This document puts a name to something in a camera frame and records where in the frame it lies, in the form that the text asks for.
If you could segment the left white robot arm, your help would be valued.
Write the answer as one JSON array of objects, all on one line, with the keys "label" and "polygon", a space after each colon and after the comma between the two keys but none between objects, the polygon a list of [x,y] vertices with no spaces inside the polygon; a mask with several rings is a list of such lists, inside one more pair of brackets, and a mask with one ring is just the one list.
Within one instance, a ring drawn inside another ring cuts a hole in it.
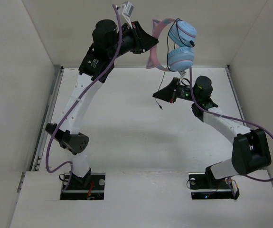
[{"label": "left white robot arm", "polygon": [[90,184],[91,168],[84,152],[89,138],[80,132],[80,128],[94,95],[114,69],[116,58],[127,52],[144,53],[158,43],[158,39],[144,31],[138,21],[116,26],[112,20],[101,20],[92,37],[93,43],[78,69],[77,81],[64,111],[55,123],[46,125],[51,139],[73,155],[68,162],[70,174],[66,183],[82,189]]}]

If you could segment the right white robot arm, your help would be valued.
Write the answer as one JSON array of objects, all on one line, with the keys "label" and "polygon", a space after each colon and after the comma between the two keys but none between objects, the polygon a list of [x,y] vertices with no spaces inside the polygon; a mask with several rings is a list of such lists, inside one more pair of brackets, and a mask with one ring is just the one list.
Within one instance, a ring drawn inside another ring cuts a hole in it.
[{"label": "right white robot arm", "polygon": [[262,129],[252,130],[237,121],[226,119],[223,112],[211,99],[212,82],[206,76],[199,76],[192,87],[180,84],[178,78],[152,96],[168,103],[184,99],[192,101],[192,112],[205,124],[215,128],[232,146],[230,159],[206,167],[204,181],[215,187],[227,177],[247,175],[269,166],[272,162],[267,137]]}]

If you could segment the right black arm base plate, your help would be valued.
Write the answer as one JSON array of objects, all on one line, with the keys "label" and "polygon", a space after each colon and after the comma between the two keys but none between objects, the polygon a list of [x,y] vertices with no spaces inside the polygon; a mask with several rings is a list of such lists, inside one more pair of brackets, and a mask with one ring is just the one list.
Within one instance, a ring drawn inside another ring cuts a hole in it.
[{"label": "right black arm base plate", "polygon": [[209,183],[204,172],[190,172],[186,185],[193,200],[237,200],[240,196],[235,180],[223,178]]}]

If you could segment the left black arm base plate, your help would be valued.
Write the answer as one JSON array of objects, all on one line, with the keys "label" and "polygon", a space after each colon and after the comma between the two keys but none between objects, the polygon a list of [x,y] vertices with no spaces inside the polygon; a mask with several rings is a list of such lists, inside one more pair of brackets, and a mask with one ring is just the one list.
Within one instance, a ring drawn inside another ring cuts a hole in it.
[{"label": "left black arm base plate", "polygon": [[105,173],[92,173],[87,185],[83,185],[77,178],[72,177],[67,186],[69,173],[60,174],[62,182],[60,200],[103,200],[105,188]]}]

